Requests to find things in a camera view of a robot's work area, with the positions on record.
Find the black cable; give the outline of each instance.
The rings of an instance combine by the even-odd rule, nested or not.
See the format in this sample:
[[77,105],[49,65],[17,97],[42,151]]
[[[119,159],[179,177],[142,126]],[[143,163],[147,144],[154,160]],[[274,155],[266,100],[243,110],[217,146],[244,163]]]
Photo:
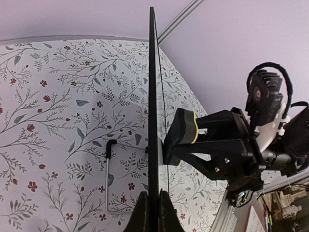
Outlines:
[[244,207],[245,205],[247,205],[247,204],[252,200],[253,194],[254,194],[254,192],[251,193],[250,199],[249,199],[248,201],[246,201],[245,204],[243,204],[243,205],[241,205],[241,206],[236,206],[236,208],[242,208],[242,207]]
[[306,101],[298,101],[298,102],[295,102],[291,105],[291,108],[292,107],[297,107],[297,106],[304,106],[304,107],[308,107],[309,106],[309,103],[306,102]]
[[281,74],[283,75],[283,78],[285,80],[285,84],[286,84],[286,88],[287,88],[287,93],[288,93],[288,102],[286,104],[286,108],[284,110],[284,113],[282,115],[282,119],[285,119],[288,115],[289,109],[291,107],[292,104],[292,95],[293,95],[293,85],[292,82],[290,80],[289,74],[287,73],[287,71],[279,64],[273,63],[273,62],[266,62],[263,64],[260,64],[258,66],[256,66],[250,73],[247,79],[247,91],[249,92],[250,89],[250,85],[251,85],[251,80],[252,80],[252,75],[262,69],[262,68],[266,68],[266,67],[270,67],[270,68],[275,68],[277,70],[279,70],[281,72]]

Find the wall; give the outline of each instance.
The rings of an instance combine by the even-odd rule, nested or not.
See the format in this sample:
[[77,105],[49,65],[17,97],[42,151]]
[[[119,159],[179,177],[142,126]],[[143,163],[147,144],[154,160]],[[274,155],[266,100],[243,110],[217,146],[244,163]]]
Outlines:
[[266,61],[286,68],[294,101],[309,101],[308,22],[308,1],[206,0],[161,48],[208,113],[243,109],[247,75]]

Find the floral wallpaper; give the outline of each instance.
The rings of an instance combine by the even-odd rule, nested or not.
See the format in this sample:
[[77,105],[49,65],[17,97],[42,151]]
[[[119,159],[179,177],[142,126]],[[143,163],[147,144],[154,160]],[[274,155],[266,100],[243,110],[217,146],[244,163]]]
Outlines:
[[[116,40],[0,47],[0,231],[123,231],[148,189],[148,157],[113,146],[106,183],[105,145],[147,146],[148,49]],[[162,52],[161,66],[164,136],[177,107],[205,111]],[[210,230],[225,182],[182,163],[160,166],[160,185],[185,231]]]

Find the red flower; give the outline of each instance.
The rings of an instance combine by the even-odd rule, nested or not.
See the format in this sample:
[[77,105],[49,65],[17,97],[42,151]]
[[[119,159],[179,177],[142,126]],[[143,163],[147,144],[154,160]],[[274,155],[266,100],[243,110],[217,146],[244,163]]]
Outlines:
[[45,102],[49,102],[49,101],[50,101],[50,97],[49,97],[48,95],[45,95],[45,96],[43,97],[43,99],[45,100]]
[[101,221],[105,221],[107,219],[105,214],[100,215],[99,217]]
[[133,183],[129,183],[128,185],[129,185],[129,190],[134,190],[135,185]]
[[66,216],[67,216],[67,220],[73,220],[73,214],[67,213]]
[[36,185],[36,183],[33,181],[30,181],[28,184],[28,188],[31,189],[32,192],[35,192],[35,190],[38,188],[38,186]]
[[14,85],[15,83],[16,83],[16,79],[15,79],[15,78],[12,78],[12,79],[11,79],[11,84]]
[[126,196],[125,196],[125,195],[122,196],[122,197],[120,198],[120,201],[121,201],[122,203],[126,203]]
[[101,108],[103,106],[102,102],[97,102],[97,106]]
[[57,179],[58,173],[52,172],[52,178]]
[[40,85],[42,85],[43,87],[45,87],[47,85],[47,81],[41,80]]
[[101,186],[98,190],[101,191],[101,192],[104,192],[105,188],[103,186]]
[[29,132],[33,132],[34,129],[35,129],[35,127],[34,127],[33,124],[29,124],[29,125],[27,126],[27,130],[28,130]]
[[42,170],[43,170],[43,169],[45,169],[45,167],[46,167],[46,166],[45,166],[44,164],[40,164],[40,165],[39,165],[39,169],[42,169]]

